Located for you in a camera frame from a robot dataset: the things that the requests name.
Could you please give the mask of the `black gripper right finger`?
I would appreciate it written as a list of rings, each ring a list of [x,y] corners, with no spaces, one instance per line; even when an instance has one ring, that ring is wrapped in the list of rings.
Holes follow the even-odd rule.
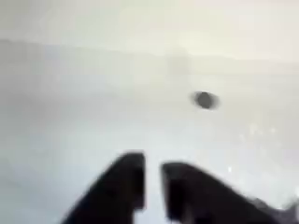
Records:
[[[183,162],[161,168],[167,217],[179,224],[279,224],[216,177]]]

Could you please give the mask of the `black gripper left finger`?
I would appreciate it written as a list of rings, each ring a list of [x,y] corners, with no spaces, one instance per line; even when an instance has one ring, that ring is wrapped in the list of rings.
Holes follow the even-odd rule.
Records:
[[[62,224],[134,224],[143,209],[146,159],[141,152],[119,156],[72,207]]]

